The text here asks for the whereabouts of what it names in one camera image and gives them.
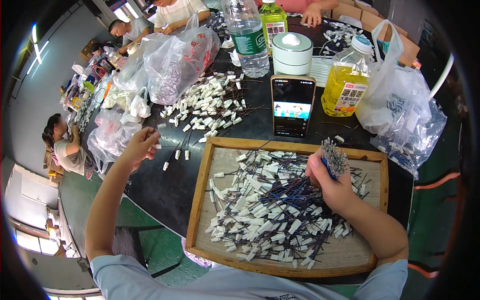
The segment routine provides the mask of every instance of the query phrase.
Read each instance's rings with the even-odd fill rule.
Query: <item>phone screen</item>
[[[312,110],[315,82],[272,79],[275,135],[305,137]]]

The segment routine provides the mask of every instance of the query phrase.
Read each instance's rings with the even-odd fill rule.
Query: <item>striped shirt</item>
[[[157,7],[155,28],[163,28],[167,24],[188,19],[195,13],[207,10],[208,8],[201,0],[177,0],[172,5]]]

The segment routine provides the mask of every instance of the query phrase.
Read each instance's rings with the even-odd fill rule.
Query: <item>bottle cap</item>
[[[355,50],[363,53],[363,54],[370,54],[372,49],[372,44],[369,40],[361,36],[354,36],[352,39],[352,46]]]

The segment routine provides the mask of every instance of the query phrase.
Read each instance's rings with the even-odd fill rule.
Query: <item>juice bottle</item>
[[[368,88],[370,42],[352,38],[352,46],[332,57],[332,67],[322,95],[324,112],[332,117],[351,116]]]
[[[275,3],[275,0],[262,0],[260,19],[262,19],[265,43],[268,53],[272,54],[272,39],[280,33],[288,32],[287,14]]]

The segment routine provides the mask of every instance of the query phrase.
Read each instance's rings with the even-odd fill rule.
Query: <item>bottle label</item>
[[[268,47],[271,48],[273,38],[285,32],[285,22],[265,23],[265,27],[267,29]]]
[[[261,29],[247,35],[231,36],[238,54],[259,54],[266,48],[264,33]]]
[[[366,84],[352,84],[349,82],[345,83],[334,110],[340,112],[355,111],[355,107],[360,102],[363,94],[367,90],[367,87],[368,85]]]

